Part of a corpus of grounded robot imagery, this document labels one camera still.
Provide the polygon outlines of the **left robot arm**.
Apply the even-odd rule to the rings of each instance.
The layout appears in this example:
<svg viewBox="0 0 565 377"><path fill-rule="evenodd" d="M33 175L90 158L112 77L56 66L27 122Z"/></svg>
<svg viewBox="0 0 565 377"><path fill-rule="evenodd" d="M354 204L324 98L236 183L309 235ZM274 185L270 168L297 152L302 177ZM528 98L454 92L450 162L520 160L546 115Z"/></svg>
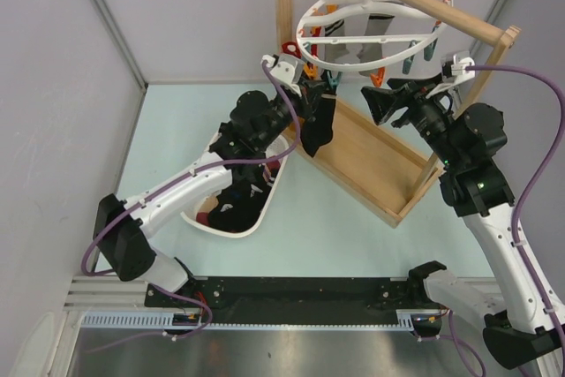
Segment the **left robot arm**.
<svg viewBox="0 0 565 377"><path fill-rule="evenodd" d="M157 252L149 239L183 209L241 181L256 182L269 146L297 118L307 121L329 94L323 80L302 80L298 89L277 85L269 99L257 90L239 96L216 140L187 169L128 200L111 193L98 204L93 241L120 281L143 279L164 289L174 305L195 295L191 275L179 260Z"/></svg>

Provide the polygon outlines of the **white round clip hanger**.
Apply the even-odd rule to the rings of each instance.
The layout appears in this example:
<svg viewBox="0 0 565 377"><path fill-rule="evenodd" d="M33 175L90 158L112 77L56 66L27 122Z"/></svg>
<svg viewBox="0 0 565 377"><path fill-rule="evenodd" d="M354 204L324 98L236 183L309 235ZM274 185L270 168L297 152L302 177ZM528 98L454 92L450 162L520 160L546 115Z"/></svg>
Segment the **white round clip hanger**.
<svg viewBox="0 0 565 377"><path fill-rule="evenodd" d="M328 38L324 27L345 21L345 36ZM299 20L295 34L302 58L320 68L370 76L398 66L416 54L431 62L448 25L401 0L319 0ZM409 48L412 40L418 45ZM336 63L324 60L327 44L346 43L349 54Z"/></svg>

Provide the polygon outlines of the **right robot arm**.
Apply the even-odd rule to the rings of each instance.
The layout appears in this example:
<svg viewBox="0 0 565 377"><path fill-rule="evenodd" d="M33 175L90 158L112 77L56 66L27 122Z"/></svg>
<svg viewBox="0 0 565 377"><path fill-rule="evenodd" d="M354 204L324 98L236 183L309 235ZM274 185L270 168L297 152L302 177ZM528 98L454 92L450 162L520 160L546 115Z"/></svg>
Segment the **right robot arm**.
<svg viewBox="0 0 565 377"><path fill-rule="evenodd" d="M515 369L564 347L564 304L534 258L516 217L518 206L493 157L506 144L502 113L473 103L459 117L442 105L448 89L437 79L405 81L393 89L362 87L373 121L414 126L443 165L444 202L477 239L502 300L460 282L441 264L411 270L407 285L417 307L440 303L477 328L492 357Z"/></svg>

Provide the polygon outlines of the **black sock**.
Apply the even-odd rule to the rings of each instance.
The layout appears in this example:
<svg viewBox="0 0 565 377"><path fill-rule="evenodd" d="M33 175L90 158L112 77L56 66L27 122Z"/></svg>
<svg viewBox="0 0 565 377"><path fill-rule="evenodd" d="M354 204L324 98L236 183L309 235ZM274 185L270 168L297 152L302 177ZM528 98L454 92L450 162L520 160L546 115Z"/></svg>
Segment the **black sock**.
<svg viewBox="0 0 565 377"><path fill-rule="evenodd" d="M302 126L300 137L302 148L311 157L314 157L321 147L333 139L336 99L335 94L321 96L317 109Z"/></svg>

